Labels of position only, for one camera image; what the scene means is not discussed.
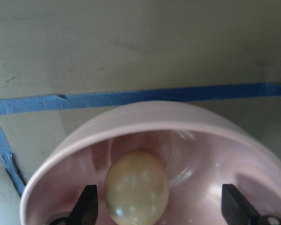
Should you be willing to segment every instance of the black object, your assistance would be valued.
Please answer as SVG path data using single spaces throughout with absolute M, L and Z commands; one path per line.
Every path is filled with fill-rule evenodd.
M 221 213 L 228 225 L 281 225 L 276 216 L 261 216 L 233 184 L 223 184 Z
M 87 185 L 69 217 L 56 219 L 50 225 L 95 225 L 98 213 L 97 186 Z

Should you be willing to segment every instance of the painter's tape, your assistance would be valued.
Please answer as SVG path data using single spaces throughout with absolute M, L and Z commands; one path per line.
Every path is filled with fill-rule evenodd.
M 10 148 L 10 145 L 1 127 L 0 127 L 0 158 L 18 194 L 22 196 L 25 187 L 25 182 L 18 170 L 18 167 L 16 166 L 16 163 L 13 158 L 13 152 Z
M 269 96 L 281 96 L 281 85 L 255 83 L 90 94 L 46 95 L 0 100 L 0 115 L 116 106 L 150 100 L 186 102 Z

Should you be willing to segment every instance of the round yellow object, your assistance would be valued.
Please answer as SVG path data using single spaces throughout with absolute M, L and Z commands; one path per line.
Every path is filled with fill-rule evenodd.
M 168 196 L 165 168 L 145 150 L 122 155 L 107 173 L 105 200 L 118 225 L 153 225 L 162 216 Z

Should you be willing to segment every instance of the ball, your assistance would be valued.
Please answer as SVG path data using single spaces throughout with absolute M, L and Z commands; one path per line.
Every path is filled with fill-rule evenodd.
M 162 216 L 168 197 L 166 170 L 146 150 L 120 156 L 107 172 L 105 201 L 118 225 L 153 225 Z

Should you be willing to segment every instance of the metal bolt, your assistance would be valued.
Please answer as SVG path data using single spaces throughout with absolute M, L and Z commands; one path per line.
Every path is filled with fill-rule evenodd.
M 270 225 L 280 225 L 279 220 L 275 217 L 269 217 L 267 218 L 267 221 Z

